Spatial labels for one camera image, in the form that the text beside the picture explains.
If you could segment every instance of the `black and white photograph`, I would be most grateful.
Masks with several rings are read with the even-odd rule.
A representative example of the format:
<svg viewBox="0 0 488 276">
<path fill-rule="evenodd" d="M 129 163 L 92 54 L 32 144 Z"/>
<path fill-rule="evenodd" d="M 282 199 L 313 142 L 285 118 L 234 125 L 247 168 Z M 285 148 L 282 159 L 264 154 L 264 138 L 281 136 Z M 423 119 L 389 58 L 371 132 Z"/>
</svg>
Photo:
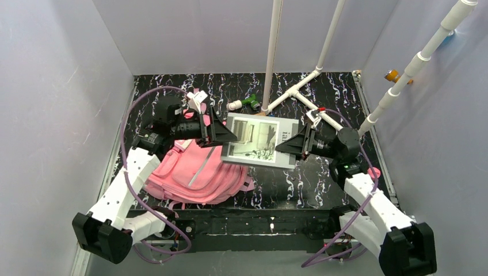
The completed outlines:
<svg viewBox="0 0 488 276">
<path fill-rule="evenodd" d="M 232 132 L 237 141 L 230 143 L 229 157 L 274 162 L 278 122 L 236 119 Z"/>
</svg>

